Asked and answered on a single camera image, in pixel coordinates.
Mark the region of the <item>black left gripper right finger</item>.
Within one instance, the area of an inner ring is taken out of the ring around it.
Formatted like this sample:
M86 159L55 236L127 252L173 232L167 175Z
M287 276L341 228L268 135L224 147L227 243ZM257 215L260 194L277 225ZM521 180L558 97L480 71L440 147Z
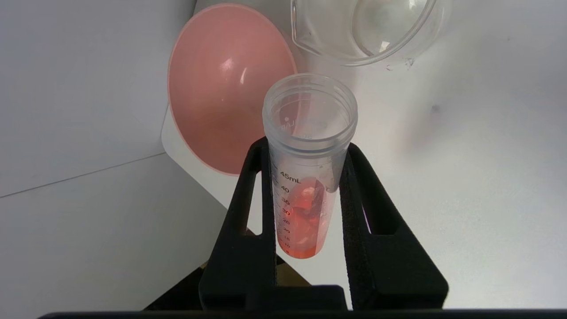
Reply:
M347 149L339 190L353 309L441 309L447 280L353 143Z

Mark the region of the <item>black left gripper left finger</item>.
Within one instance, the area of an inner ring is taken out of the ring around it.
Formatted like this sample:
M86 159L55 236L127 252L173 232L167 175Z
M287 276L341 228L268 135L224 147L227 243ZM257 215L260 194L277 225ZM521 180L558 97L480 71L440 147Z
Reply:
M247 235L257 174L261 175L262 231ZM268 140L250 147L221 231L199 285L205 311L257 310L276 288L275 213Z

